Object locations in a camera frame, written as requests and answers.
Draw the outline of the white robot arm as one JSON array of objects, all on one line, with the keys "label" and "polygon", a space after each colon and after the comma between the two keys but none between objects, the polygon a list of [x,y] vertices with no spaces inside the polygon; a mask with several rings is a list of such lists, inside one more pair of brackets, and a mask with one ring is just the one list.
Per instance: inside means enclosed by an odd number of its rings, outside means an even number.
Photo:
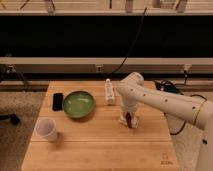
[{"label": "white robot arm", "polygon": [[132,72],[117,84],[121,95],[120,121],[129,128],[136,128],[135,112],[137,103],[141,102],[202,129],[196,171],[213,171],[213,101],[149,89],[143,84],[144,78],[138,72]]}]

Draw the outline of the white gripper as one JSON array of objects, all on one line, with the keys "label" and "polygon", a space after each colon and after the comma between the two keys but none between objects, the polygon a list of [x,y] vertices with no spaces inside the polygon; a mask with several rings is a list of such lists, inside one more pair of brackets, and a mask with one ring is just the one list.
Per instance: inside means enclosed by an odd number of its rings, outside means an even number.
[{"label": "white gripper", "polygon": [[122,114],[119,117],[119,123],[126,125],[126,114],[129,113],[131,116],[131,124],[132,124],[132,128],[137,128],[138,127],[138,123],[139,123],[139,119],[137,116],[135,116],[135,112],[137,110],[137,102],[134,100],[128,100],[128,99],[122,99],[121,100],[121,110],[122,110]]}]

